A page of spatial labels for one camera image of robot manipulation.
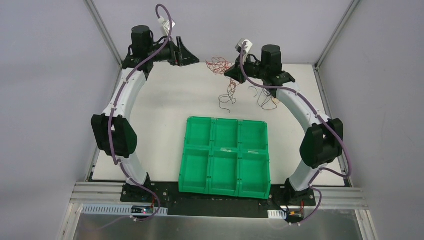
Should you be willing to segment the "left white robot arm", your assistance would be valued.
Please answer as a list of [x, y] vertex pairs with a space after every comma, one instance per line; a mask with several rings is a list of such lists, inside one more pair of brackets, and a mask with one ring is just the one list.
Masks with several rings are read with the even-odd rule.
[[138, 136], [130, 123], [137, 96], [156, 62], [185, 67], [200, 61], [184, 46], [181, 37], [173, 40], [172, 27], [165, 26], [163, 30], [165, 35], [155, 41], [148, 26], [132, 28], [117, 89], [103, 112], [94, 114], [90, 121], [98, 149], [119, 166], [126, 184], [135, 186], [134, 197], [143, 203], [152, 198], [153, 189], [146, 185], [150, 176], [136, 154]]

